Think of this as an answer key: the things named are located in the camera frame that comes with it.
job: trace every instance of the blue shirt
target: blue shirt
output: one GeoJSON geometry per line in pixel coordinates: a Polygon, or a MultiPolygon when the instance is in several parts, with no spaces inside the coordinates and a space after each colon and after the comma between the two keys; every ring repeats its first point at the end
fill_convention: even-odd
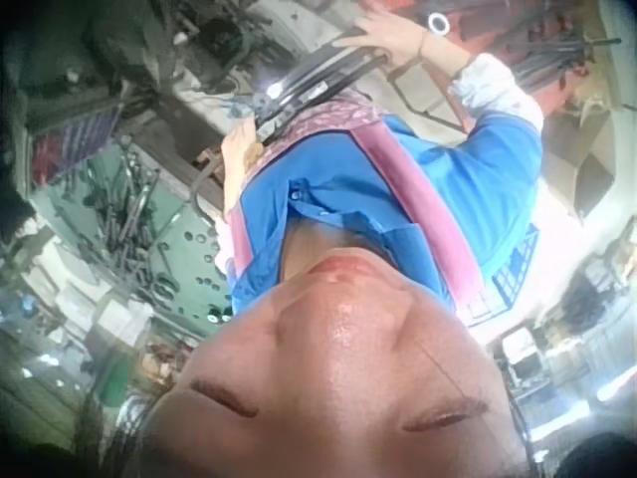
{"type": "MultiPolygon", "coordinates": [[[[397,117],[384,121],[445,200],[483,278],[492,277],[531,221],[541,164],[537,130],[524,119],[486,113],[465,142],[449,148],[418,138],[397,117]]],[[[251,181],[240,201],[254,258],[232,287],[235,312],[279,283],[294,216],[363,235],[405,276],[450,301],[422,230],[347,132],[297,143],[251,181]]]]}

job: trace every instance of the closed eye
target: closed eye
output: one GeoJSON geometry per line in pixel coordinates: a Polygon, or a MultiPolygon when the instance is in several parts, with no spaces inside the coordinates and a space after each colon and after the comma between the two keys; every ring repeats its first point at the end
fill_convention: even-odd
{"type": "Polygon", "coordinates": [[[257,408],[244,405],[234,393],[224,386],[196,378],[190,382],[190,389],[207,396],[245,418],[254,418],[259,412],[257,408]]]}
{"type": "Polygon", "coordinates": [[[420,432],[445,428],[461,421],[476,418],[489,411],[489,406],[481,400],[465,398],[451,401],[440,408],[430,408],[410,419],[402,429],[420,432]]]}

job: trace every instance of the neck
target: neck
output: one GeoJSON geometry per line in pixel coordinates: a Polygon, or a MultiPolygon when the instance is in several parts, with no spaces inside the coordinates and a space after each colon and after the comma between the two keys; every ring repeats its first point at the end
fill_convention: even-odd
{"type": "Polygon", "coordinates": [[[368,244],[356,234],[308,219],[291,219],[286,228],[281,258],[281,280],[296,276],[330,249],[368,244]]]}

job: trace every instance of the pink strap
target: pink strap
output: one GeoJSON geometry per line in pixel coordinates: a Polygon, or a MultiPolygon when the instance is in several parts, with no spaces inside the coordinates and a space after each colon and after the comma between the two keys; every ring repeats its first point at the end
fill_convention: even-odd
{"type": "Polygon", "coordinates": [[[350,133],[427,238],[456,307],[482,289],[476,258],[449,208],[416,161],[384,122],[353,128],[350,133]]]}
{"type": "Polygon", "coordinates": [[[234,248],[233,261],[238,279],[254,257],[240,200],[237,201],[237,204],[226,214],[226,222],[230,226],[230,233],[232,234],[232,246],[234,248]]]}

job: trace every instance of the white cloth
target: white cloth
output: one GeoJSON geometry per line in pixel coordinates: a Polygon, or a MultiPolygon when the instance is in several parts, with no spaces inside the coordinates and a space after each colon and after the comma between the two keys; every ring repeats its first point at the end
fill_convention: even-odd
{"type": "Polygon", "coordinates": [[[527,120],[541,132],[544,115],[537,102],[527,95],[504,63],[483,53],[469,64],[449,86],[472,118],[486,111],[506,113],[527,120]]]}

